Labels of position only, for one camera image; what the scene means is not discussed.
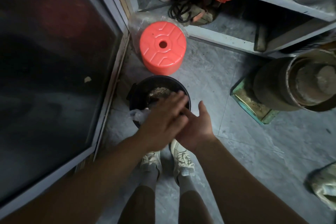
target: hand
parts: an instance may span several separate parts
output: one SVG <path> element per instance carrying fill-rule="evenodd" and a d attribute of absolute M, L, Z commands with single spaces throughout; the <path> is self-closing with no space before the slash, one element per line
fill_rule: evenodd
<path fill-rule="evenodd" d="M 198 104 L 198 110 L 198 117 L 187 108 L 182 110 L 182 113 L 188 117 L 189 122 L 176 136 L 176 140 L 193 153 L 204 141 L 216 139 L 212 132 L 210 115 L 203 101 Z"/>
<path fill-rule="evenodd" d="M 172 92 L 167 99 L 158 101 L 134 135 L 143 141 L 147 152 L 162 150 L 184 128 L 188 118 L 179 114 L 187 102 L 183 91 Z"/>

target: forearm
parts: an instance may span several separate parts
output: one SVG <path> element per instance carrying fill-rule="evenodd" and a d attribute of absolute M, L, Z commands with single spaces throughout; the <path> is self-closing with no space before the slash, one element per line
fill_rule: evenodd
<path fill-rule="evenodd" d="M 146 154 L 141 141 L 130 137 L 115 150 L 4 219 L 4 223 L 93 224 L 103 207 Z"/>
<path fill-rule="evenodd" d="M 195 154 L 225 223 L 306 223 L 254 178 L 215 136 Z"/>

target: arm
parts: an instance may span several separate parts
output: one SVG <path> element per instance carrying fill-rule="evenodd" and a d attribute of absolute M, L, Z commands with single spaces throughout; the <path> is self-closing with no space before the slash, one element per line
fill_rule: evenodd
<path fill-rule="evenodd" d="M 55 184 L 0 223 L 96 223 L 107 201 L 141 158 L 163 149 L 187 124 L 187 117 L 179 116 L 187 101 L 183 93 L 160 100 L 137 133 L 108 156 Z"/>
<path fill-rule="evenodd" d="M 202 102 L 199 117 L 188 110 L 183 112 L 189 123 L 177 139 L 199 160 L 224 223 L 306 224 L 254 178 L 214 136 L 210 116 Z"/>

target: glass panel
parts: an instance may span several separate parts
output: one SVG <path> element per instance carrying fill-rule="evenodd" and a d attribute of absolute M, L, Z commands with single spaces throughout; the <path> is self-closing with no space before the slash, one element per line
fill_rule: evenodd
<path fill-rule="evenodd" d="M 88 0 L 0 2 L 0 201 L 91 146 L 122 32 Z"/>

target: stool hole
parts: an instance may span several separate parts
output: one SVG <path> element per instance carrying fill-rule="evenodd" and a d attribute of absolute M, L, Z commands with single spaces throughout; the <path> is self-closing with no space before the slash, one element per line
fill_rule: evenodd
<path fill-rule="evenodd" d="M 167 42 L 166 41 L 161 41 L 160 43 L 159 43 L 159 46 L 160 46 L 160 48 L 166 48 L 167 47 Z"/>

